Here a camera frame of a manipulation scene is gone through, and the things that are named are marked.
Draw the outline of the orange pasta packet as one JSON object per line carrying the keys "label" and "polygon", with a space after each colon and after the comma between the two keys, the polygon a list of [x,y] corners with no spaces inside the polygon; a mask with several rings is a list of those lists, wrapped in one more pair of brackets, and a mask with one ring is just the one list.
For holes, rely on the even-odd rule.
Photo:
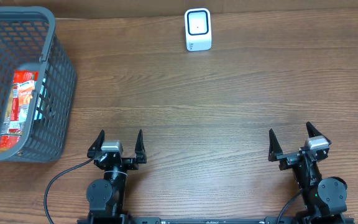
{"label": "orange pasta packet", "polygon": [[24,133],[32,92],[39,72],[15,70],[0,135],[0,153],[14,147]]}

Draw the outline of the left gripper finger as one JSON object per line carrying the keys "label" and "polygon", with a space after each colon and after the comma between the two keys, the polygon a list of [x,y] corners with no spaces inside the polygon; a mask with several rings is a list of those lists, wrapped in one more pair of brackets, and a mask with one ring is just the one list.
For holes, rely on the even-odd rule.
{"label": "left gripper finger", "polygon": [[101,146],[104,142],[105,132],[102,129],[92,145],[89,147],[87,157],[94,157],[98,151],[101,150]]}
{"label": "left gripper finger", "polygon": [[143,132],[140,129],[137,141],[135,144],[135,159],[138,164],[146,164],[147,163],[147,155],[144,147],[144,141],[143,141]]}

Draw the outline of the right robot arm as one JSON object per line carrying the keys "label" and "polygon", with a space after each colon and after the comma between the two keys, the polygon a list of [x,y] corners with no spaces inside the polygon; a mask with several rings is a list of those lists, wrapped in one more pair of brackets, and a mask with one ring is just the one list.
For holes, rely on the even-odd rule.
{"label": "right robot arm", "polygon": [[270,162],[279,162],[280,170],[291,169],[299,191],[282,208],[276,222],[285,223],[283,214],[298,198],[302,197],[305,210],[297,212],[292,223],[353,223],[343,213],[347,211],[347,184],[340,177],[323,178],[318,162],[328,157],[332,144],[309,121],[306,123],[308,139],[296,152],[285,154],[272,129],[269,130]]}

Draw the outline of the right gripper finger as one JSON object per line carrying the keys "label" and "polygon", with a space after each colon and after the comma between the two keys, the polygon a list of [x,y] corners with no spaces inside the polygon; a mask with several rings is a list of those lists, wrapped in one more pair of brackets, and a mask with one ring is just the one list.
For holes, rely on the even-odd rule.
{"label": "right gripper finger", "polygon": [[322,136],[325,138],[325,140],[327,140],[328,144],[331,145],[332,142],[330,139],[328,139],[325,135],[323,135],[321,132],[319,132],[312,124],[311,122],[306,122],[306,129],[307,129],[307,132],[308,132],[308,136],[310,138],[313,138],[313,137],[317,137],[317,136]]}
{"label": "right gripper finger", "polygon": [[278,142],[278,139],[273,131],[269,130],[269,151],[268,151],[268,160],[277,161],[277,157],[283,154],[282,148]]}

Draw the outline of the teal snack packet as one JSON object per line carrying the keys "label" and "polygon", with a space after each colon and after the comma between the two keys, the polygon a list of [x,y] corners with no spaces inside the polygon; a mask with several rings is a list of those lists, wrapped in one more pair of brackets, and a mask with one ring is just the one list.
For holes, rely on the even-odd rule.
{"label": "teal snack packet", "polygon": [[45,109],[45,103],[44,100],[41,99],[41,96],[45,96],[45,94],[47,93],[47,90],[44,87],[45,83],[46,83],[46,78],[42,80],[42,86],[40,89],[40,96],[38,97],[37,100],[37,109],[35,110],[34,121],[41,120],[43,118],[43,114],[41,113],[41,111]]}

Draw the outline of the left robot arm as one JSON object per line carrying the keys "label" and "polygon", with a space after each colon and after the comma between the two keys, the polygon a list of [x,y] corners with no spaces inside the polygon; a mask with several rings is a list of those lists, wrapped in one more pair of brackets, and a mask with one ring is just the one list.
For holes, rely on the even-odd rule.
{"label": "left robot arm", "polygon": [[89,184],[86,198],[89,202],[88,223],[130,223],[131,216],[124,211],[127,172],[137,170],[147,162],[143,132],[139,131],[135,144],[135,156],[123,157],[119,140],[105,140],[102,130],[87,152],[87,157],[104,172],[102,179]]}

